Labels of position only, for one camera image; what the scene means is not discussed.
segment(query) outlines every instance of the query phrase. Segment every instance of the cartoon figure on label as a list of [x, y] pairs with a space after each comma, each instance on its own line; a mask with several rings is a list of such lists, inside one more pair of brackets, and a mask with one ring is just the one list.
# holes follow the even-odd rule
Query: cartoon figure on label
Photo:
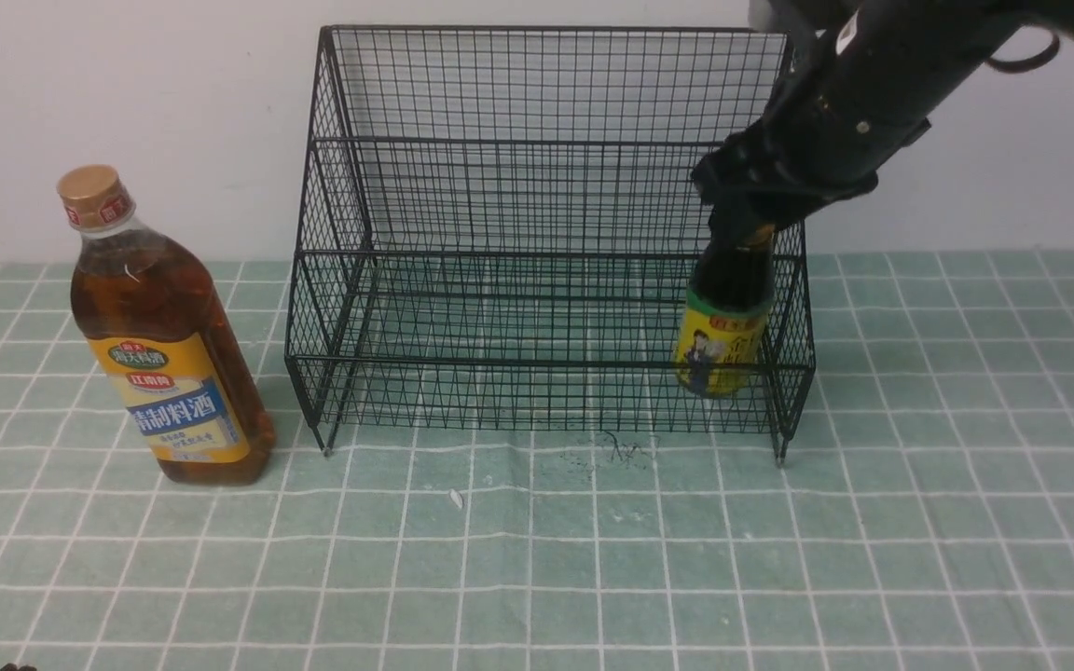
[[728, 353], [727, 342], [711, 340], [702, 329], [695, 330], [695, 347], [686, 352], [686, 363], [690, 365], [688, 388], [692, 392], [707, 395], [713, 364], [724, 360], [725, 353]]

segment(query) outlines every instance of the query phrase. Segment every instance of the wire mesh basket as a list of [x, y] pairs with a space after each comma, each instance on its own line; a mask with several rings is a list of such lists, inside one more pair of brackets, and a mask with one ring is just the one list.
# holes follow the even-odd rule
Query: wire mesh basket
[[815, 364], [801, 224], [742, 390], [699, 399], [670, 358], [709, 235], [690, 170], [787, 60], [741, 30], [323, 29], [286, 339], [319, 446], [367, 423], [784, 447]]

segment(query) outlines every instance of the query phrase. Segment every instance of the white wall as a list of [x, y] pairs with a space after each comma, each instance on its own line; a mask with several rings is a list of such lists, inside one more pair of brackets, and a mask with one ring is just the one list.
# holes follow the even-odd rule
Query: white wall
[[[743, 0], [0, 0], [0, 260], [76, 253], [54, 184], [112, 162], [146, 221], [208, 258], [286, 258], [325, 23], [744, 25]], [[817, 250], [1074, 245], [1074, 46], [977, 74]]]

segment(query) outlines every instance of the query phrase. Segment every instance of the gold bottle cap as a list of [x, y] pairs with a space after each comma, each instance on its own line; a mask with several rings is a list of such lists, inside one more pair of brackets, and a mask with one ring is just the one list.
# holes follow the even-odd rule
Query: gold bottle cap
[[772, 225], [772, 223], [761, 224], [757, 227], [757, 230], [755, 230], [755, 232], [753, 232], [753, 234], [751, 234], [749, 238], [741, 244], [741, 246], [752, 248], [767, 245], [773, 240], [773, 233], [775, 232], [777, 229]]
[[135, 211], [135, 201], [112, 166], [78, 166], [69, 171], [56, 183], [56, 192], [74, 229], [105, 229]]

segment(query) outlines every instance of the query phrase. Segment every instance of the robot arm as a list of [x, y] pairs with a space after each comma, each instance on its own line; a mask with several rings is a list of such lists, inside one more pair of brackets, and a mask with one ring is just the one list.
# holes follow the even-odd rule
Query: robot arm
[[1019, 27], [1074, 38], [1074, 0], [865, 0], [846, 20], [844, 0], [797, 1], [773, 4], [828, 30], [807, 39], [761, 118], [691, 174], [720, 240], [873, 191], [879, 166]]

